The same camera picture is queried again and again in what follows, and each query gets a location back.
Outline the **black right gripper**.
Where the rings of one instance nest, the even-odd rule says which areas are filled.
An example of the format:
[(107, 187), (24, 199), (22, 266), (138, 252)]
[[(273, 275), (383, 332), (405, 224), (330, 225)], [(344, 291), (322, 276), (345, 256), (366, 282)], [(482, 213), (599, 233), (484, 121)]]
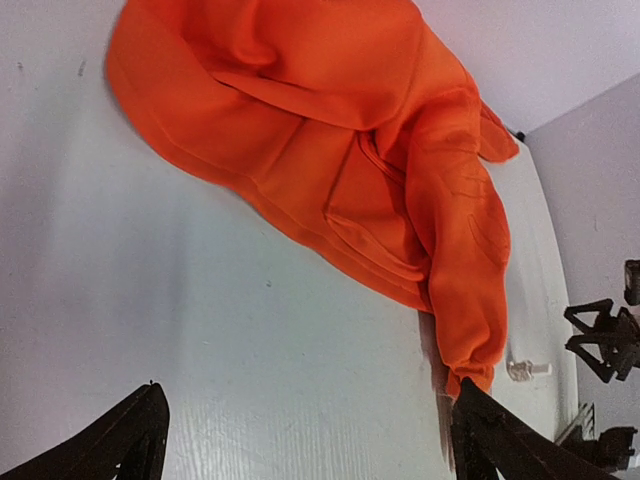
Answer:
[(627, 306), (613, 312), (614, 302), (605, 298), (568, 306), (564, 318), (577, 328), (565, 349), (578, 356), (604, 383), (612, 378), (623, 382), (639, 368), (639, 260), (624, 264), (624, 300)]

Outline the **orange hoodie sweatshirt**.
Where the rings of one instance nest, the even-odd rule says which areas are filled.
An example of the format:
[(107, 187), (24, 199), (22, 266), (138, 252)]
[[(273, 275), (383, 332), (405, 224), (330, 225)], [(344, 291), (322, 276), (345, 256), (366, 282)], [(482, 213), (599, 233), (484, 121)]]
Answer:
[(435, 318), (489, 391), (510, 233), (487, 165), (518, 144), (411, 1), (129, 1), (106, 55), (142, 139), (292, 240)]

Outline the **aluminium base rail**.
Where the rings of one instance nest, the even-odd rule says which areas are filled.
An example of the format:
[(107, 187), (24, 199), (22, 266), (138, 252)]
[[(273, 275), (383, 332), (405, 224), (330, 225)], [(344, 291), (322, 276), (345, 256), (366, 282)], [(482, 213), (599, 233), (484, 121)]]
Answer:
[(561, 447), (575, 447), (587, 441), (596, 440), (596, 407), (594, 402), (581, 403), (576, 417), (559, 434), (555, 444)]

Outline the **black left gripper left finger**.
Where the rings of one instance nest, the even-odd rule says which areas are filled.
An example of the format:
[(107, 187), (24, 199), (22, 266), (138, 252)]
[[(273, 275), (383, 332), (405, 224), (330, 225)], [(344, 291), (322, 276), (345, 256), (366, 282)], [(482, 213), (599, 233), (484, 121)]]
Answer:
[(168, 429), (169, 405), (162, 386), (144, 384), (78, 434), (1, 477), (160, 479)]

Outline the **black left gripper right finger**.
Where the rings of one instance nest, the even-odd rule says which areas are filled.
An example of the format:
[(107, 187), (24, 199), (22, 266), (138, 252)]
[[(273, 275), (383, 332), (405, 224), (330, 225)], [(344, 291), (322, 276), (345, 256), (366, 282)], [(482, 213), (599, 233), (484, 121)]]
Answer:
[(458, 479), (611, 479), (613, 476), (530, 428), (470, 378), (452, 409)]

